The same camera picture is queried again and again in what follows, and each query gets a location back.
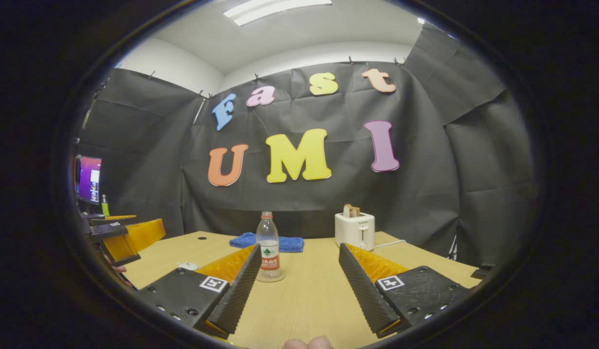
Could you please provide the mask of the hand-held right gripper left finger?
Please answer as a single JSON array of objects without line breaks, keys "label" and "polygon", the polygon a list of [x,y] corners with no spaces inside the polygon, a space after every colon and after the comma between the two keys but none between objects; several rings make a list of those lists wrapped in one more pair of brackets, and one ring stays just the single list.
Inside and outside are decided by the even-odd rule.
[{"label": "hand-held right gripper left finger", "polygon": [[236,332],[261,262],[260,245],[251,245],[195,271],[176,268],[138,296],[176,322],[226,340]]}]

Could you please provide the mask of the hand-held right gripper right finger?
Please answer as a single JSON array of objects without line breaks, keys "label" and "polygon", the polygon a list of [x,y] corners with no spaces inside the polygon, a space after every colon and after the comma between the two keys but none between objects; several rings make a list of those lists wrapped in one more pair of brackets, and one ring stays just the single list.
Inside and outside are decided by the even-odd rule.
[{"label": "hand-held right gripper right finger", "polygon": [[339,248],[340,267],[378,338],[424,323],[467,296],[466,287],[430,267],[409,270],[359,247]]}]

